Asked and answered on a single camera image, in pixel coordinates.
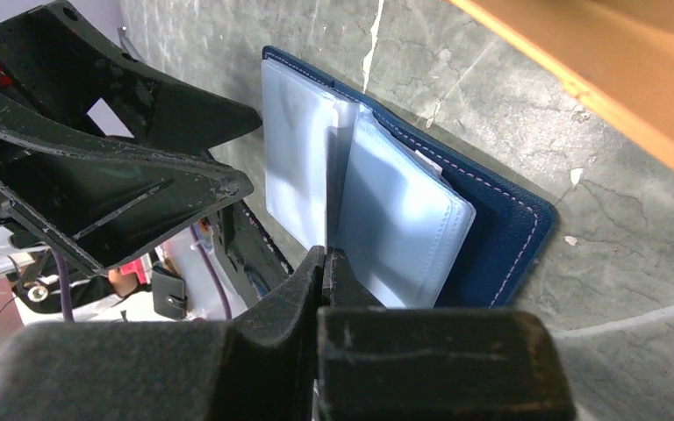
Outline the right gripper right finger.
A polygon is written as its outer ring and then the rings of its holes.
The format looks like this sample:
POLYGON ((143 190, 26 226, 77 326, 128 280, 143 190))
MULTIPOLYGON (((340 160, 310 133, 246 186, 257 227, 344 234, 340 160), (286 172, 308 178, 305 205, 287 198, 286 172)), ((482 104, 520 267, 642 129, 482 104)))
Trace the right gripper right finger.
POLYGON ((556 345, 525 311, 389 310, 345 254, 325 258, 317 313, 322 420, 573 420, 556 345))

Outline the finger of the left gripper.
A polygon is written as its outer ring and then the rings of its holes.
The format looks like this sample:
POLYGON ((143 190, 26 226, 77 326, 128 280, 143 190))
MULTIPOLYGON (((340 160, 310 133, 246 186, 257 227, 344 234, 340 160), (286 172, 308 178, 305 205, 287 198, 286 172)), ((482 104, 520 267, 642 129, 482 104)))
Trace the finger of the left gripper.
POLYGON ((88 112, 103 100, 136 143, 164 151, 199 154, 262 124, 253 107, 135 60, 68 1, 0 23, 0 68, 39 114, 97 134, 88 112))
POLYGON ((206 112, 252 130, 251 108, 181 83, 162 84, 157 101, 156 143, 89 134, 0 93, 0 226, 98 274, 252 193, 243 172, 184 147, 217 134, 206 112))

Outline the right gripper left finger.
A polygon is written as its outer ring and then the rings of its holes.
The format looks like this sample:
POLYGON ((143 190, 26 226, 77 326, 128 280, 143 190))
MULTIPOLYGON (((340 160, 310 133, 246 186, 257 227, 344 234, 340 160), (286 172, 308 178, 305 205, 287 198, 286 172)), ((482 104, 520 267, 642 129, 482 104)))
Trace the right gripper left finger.
POLYGON ((229 321, 27 326, 0 354, 0 420, 308 420, 325 258, 229 321))

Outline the navy blue card holder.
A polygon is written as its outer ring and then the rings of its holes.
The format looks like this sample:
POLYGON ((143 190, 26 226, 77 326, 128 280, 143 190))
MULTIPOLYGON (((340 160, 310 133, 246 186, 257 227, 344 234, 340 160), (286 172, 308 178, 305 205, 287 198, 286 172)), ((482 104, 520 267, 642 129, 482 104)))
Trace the navy blue card holder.
POLYGON ((262 49, 265 201, 304 247, 326 244, 326 128, 357 104, 335 244, 389 308, 508 304, 555 207, 292 54, 262 49))

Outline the orange oval tray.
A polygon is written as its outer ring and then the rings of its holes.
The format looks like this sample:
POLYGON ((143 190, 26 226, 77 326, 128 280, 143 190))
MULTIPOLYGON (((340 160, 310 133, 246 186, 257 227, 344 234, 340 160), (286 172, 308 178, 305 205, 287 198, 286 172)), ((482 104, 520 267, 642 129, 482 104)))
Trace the orange oval tray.
POLYGON ((674 170, 674 1, 461 1, 674 170))

